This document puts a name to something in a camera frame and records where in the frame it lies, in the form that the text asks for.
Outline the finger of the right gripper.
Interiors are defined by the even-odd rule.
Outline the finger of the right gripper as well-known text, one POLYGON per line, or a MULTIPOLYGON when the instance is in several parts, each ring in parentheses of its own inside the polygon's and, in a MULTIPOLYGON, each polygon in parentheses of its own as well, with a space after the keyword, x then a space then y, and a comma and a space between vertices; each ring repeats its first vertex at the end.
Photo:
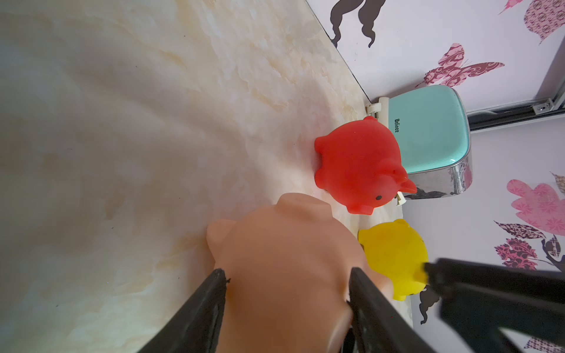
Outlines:
POLYGON ((519 352, 512 329, 564 345, 564 275, 441 258, 425 263, 440 319, 474 352, 519 352))

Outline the red piggy bank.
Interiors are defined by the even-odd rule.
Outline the red piggy bank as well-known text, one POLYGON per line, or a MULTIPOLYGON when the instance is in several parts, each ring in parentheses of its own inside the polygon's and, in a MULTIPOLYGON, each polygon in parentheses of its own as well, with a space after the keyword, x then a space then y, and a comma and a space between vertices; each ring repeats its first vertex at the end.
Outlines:
POLYGON ((321 161, 316 186, 351 214, 370 216, 398 193, 417 192, 393 133, 372 116, 318 137, 314 149, 321 161))

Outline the peach piggy bank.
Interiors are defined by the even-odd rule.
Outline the peach piggy bank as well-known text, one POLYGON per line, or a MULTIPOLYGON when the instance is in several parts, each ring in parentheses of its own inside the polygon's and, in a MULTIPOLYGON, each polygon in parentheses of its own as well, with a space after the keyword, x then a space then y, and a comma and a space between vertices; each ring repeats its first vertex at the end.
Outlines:
POLYGON ((239 221, 217 220, 206 239, 228 280, 219 352, 337 352, 353 320, 351 270, 362 269, 385 298, 394 293, 331 206, 309 195, 283 194, 239 221))

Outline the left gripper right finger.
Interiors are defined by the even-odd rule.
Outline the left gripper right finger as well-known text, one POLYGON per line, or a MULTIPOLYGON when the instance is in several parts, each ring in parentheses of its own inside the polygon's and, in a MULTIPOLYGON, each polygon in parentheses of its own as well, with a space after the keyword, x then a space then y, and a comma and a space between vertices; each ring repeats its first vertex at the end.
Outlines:
POLYGON ((353 334, 359 352, 434 353, 397 315, 396 309, 360 268, 350 273, 353 334))

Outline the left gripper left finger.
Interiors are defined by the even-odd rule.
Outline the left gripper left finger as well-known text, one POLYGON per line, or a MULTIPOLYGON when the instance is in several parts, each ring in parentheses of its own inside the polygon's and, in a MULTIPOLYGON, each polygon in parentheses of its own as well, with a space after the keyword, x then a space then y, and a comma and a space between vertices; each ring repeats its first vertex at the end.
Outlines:
POLYGON ((227 278, 215 269, 139 353, 214 353, 225 312, 227 278))

